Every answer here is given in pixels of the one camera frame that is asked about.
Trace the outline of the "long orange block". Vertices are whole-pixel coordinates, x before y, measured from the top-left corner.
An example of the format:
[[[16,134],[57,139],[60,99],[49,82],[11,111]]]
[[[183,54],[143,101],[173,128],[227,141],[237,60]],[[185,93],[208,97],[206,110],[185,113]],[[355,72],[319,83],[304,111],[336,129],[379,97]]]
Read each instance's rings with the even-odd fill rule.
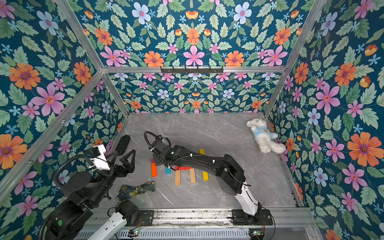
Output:
[[[158,170],[155,163],[151,163],[151,172],[153,178],[158,176]]]

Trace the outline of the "natural wood block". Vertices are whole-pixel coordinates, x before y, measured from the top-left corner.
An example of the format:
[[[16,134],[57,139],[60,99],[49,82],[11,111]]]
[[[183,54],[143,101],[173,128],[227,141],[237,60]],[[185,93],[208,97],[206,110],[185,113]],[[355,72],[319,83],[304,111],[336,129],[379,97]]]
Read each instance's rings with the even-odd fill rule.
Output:
[[[189,171],[190,171],[191,184],[195,184],[197,182],[195,169],[191,168],[191,169],[189,169]]]
[[[181,171],[177,170],[175,171],[175,186],[181,185]]]

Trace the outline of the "red block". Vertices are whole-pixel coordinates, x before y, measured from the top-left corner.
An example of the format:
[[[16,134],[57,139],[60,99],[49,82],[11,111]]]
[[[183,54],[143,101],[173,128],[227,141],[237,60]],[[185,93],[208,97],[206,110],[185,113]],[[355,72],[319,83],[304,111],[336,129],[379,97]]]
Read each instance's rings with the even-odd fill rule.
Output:
[[[178,167],[178,166],[175,166],[175,170],[176,171],[184,171],[184,170],[189,170],[189,169],[192,169],[191,167]]]

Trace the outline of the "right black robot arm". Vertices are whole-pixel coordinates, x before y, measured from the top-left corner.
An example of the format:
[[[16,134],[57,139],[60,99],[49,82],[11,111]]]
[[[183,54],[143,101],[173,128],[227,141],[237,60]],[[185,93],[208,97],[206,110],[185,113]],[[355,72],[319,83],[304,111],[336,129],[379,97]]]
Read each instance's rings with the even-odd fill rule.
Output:
[[[244,223],[253,225],[261,220],[262,205],[253,197],[244,170],[232,156],[225,154],[223,157],[211,157],[182,146],[166,145],[159,139],[149,144],[149,150],[158,165],[169,169],[193,168],[215,176],[222,191],[234,196],[240,203]]]

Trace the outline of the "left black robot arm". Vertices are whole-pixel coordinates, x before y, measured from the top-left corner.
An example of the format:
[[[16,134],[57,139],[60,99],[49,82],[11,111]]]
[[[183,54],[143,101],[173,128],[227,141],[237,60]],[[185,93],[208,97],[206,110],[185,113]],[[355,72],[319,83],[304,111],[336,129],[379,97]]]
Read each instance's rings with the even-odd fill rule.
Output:
[[[104,198],[110,199],[109,190],[117,178],[124,178],[135,170],[136,151],[131,150],[117,165],[120,155],[115,151],[105,155],[104,145],[84,151],[83,154],[69,158],[54,175],[54,183],[67,199],[59,204],[46,218],[38,234],[39,240],[73,240],[93,215],[92,209],[99,207]],[[75,173],[67,183],[60,181],[60,174],[72,162],[85,160],[92,172]]]

